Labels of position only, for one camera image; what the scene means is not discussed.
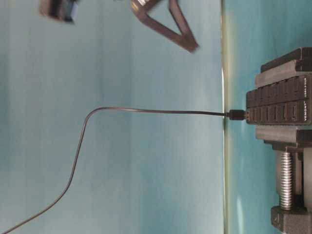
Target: wall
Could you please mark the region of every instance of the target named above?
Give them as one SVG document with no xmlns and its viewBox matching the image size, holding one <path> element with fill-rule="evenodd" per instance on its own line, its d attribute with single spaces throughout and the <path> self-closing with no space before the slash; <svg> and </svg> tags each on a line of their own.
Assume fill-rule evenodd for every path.
<svg viewBox="0 0 312 234">
<path fill-rule="evenodd" d="M 194 55 L 127 0 L 81 1 L 75 25 L 39 16 L 37 1 L 2 1 L 0 231 L 59 195 L 93 108 L 222 111 L 220 3 L 180 3 Z M 153 16 L 174 27 L 165 8 Z M 15 233 L 221 233 L 222 140 L 219 117 L 98 113 L 68 193 Z"/>
<path fill-rule="evenodd" d="M 310 1 L 223 1 L 226 109 L 244 109 L 260 66 L 298 47 L 311 46 Z M 275 154 L 255 139 L 255 127 L 226 122 L 227 233 L 279 233 L 270 209 L 278 205 Z"/>
</svg>

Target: brand logo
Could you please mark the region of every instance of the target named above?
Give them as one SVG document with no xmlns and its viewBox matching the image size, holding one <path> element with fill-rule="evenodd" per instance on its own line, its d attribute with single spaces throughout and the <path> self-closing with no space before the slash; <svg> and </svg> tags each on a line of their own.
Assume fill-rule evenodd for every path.
<svg viewBox="0 0 312 234">
<path fill-rule="evenodd" d="M 308 119 L 307 102 L 304 101 L 304 102 L 303 102 L 303 105 L 304 105 L 304 121 L 307 121 L 307 119 Z"/>
<path fill-rule="evenodd" d="M 144 6 L 146 3 L 149 2 L 149 0 L 138 0 L 138 2 L 139 2 L 142 6 Z"/>
</svg>

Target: teal surface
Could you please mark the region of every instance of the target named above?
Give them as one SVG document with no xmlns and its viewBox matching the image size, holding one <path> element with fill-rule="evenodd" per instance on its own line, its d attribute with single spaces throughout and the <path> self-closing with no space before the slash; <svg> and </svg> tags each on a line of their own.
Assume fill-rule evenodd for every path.
<svg viewBox="0 0 312 234">
<path fill-rule="evenodd" d="M 166 2 L 153 16 L 174 27 Z M 142 25 L 128 0 L 80 1 L 75 25 L 39 16 L 38 1 L 1 1 L 0 232 L 63 190 L 93 108 L 222 111 L 220 2 L 180 3 L 194 55 Z M 65 197 L 14 233 L 223 228 L 222 118 L 106 112 L 90 120 Z"/>
<path fill-rule="evenodd" d="M 222 14 L 226 109 L 244 109 L 262 64 L 312 46 L 312 3 L 223 0 Z M 279 233 L 270 222 L 278 204 L 274 151 L 245 122 L 227 121 L 225 133 L 227 233 Z"/>
</svg>

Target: cable plug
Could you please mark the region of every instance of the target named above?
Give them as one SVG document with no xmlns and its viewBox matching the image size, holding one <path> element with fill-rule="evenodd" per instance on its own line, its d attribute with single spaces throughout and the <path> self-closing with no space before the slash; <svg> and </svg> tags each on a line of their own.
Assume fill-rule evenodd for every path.
<svg viewBox="0 0 312 234">
<path fill-rule="evenodd" d="M 248 118 L 249 113 L 244 110 L 230 110 L 226 113 L 226 117 L 230 120 L 244 120 Z"/>
</svg>

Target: black usb hub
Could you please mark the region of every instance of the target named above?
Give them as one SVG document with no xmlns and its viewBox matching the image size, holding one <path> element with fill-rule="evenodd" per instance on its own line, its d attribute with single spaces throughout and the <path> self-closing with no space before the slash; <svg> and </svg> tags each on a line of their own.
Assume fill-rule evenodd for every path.
<svg viewBox="0 0 312 234">
<path fill-rule="evenodd" d="M 312 124 L 312 48 L 299 48 L 261 67 L 246 94 L 247 123 Z"/>
</svg>

